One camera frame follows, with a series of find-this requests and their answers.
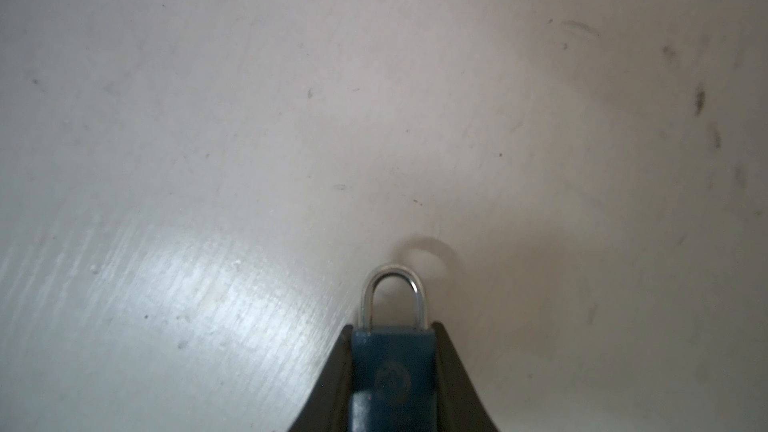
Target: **padlock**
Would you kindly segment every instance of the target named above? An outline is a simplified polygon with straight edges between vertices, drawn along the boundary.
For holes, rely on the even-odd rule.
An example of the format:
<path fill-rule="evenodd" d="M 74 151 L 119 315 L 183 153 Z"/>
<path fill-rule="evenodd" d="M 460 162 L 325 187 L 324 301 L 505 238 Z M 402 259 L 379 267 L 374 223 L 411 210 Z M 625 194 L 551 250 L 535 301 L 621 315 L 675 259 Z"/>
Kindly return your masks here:
<path fill-rule="evenodd" d="M 387 277 L 405 279 L 416 297 L 416 326 L 373 327 L 373 293 Z M 436 432 L 435 331 L 428 327 L 424 285 L 402 265 L 374 270 L 352 331 L 350 432 Z"/>

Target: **padlock body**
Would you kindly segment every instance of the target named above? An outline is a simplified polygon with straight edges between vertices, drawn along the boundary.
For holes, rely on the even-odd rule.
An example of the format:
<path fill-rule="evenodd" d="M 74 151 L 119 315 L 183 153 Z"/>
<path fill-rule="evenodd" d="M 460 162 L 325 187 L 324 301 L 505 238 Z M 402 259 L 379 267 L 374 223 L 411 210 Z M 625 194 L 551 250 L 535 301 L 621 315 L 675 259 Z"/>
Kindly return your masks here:
<path fill-rule="evenodd" d="M 352 332 L 350 432 L 436 432 L 435 332 Z"/>

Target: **circular logo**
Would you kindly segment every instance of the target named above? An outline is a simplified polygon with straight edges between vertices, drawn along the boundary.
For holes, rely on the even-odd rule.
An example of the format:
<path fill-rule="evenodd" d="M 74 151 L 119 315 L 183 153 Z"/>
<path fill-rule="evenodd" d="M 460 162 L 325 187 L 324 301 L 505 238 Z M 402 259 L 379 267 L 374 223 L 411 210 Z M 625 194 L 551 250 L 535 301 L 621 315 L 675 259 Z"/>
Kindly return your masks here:
<path fill-rule="evenodd" d="M 381 399 L 392 405 L 402 404 L 411 394 L 411 376 L 405 365 L 385 362 L 376 371 L 373 387 Z"/>

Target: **metal shackle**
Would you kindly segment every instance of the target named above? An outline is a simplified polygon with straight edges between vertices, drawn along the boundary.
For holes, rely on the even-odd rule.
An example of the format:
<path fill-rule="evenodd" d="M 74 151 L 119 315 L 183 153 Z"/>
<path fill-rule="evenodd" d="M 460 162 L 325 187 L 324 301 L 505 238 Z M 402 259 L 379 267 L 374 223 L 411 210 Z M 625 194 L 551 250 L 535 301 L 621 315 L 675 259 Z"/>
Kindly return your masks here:
<path fill-rule="evenodd" d="M 397 276 L 407 281 L 416 296 L 416 322 L 418 328 L 427 330 L 427 297 L 424 292 L 424 284 L 418 275 L 400 264 L 385 264 L 373 270 L 368 276 L 366 287 L 362 290 L 362 302 L 360 303 L 360 327 L 370 330 L 373 326 L 373 293 L 376 286 L 387 277 Z"/>

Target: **silver shackle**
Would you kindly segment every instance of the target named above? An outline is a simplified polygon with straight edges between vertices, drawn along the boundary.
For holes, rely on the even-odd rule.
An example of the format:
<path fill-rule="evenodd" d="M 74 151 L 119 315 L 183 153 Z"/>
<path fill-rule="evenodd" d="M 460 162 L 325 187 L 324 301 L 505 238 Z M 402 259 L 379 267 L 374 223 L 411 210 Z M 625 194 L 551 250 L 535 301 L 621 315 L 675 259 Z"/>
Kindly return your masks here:
<path fill-rule="evenodd" d="M 360 327 L 370 330 L 373 326 L 373 293 L 376 286 L 387 277 L 397 276 L 407 281 L 416 296 L 416 323 L 421 330 L 427 330 L 427 297 L 424 284 L 416 273 L 405 265 L 386 264 L 373 270 L 362 290 L 360 303 Z"/>

